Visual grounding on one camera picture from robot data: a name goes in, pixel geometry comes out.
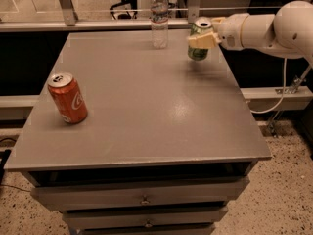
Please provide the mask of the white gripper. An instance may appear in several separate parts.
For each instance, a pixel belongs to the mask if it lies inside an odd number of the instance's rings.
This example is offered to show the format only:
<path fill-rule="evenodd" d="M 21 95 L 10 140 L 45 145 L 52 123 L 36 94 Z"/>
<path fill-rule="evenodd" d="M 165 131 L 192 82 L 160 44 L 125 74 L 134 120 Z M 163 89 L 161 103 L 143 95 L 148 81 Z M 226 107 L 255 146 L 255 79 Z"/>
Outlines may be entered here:
<path fill-rule="evenodd" d="M 193 35 L 188 38 L 188 44 L 190 47 L 197 49 L 212 49 L 220 44 L 226 50 L 241 51 L 244 49 L 242 44 L 242 27 L 248 16 L 249 13 L 242 13 L 234 14 L 227 18 L 212 18 L 212 24 L 219 24 L 218 34 L 207 32 Z"/>

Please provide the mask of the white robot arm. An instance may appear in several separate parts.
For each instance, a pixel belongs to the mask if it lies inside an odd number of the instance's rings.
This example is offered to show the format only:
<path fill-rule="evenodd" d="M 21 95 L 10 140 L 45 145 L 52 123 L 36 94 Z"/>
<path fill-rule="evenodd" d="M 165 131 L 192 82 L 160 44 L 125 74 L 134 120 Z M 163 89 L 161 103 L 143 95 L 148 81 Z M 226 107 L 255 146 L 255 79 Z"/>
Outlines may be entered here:
<path fill-rule="evenodd" d="M 190 47 L 254 49 L 286 59 L 304 58 L 313 66 L 313 5 L 292 1 L 276 14 L 234 14 L 210 20 L 212 29 L 188 37 Z"/>

